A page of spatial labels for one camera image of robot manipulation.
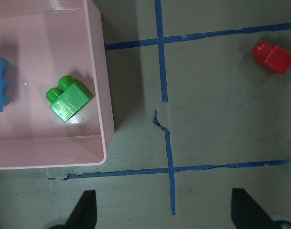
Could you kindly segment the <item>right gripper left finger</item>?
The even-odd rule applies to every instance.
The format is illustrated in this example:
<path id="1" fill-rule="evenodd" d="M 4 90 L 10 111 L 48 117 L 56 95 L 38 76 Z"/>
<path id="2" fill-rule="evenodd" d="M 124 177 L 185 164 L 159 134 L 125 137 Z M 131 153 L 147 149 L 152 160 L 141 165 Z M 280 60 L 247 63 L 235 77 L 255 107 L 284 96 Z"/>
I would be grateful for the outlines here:
<path id="1" fill-rule="evenodd" d="M 84 191 L 64 229 L 94 229 L 97 224 L 97 199 L 95 190 Z"/>

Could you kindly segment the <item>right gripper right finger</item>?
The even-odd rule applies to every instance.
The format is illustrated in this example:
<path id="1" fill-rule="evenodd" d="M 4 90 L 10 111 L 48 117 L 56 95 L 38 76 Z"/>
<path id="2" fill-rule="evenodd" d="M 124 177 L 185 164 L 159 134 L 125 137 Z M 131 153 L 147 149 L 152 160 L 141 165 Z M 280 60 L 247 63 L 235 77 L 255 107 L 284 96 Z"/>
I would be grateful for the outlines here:
<path id="1" fill-rule="evenodd" d="M 270 216 L 243 188 L 233 188 L 231 219 L 237 229 L 278 229 Z"/>

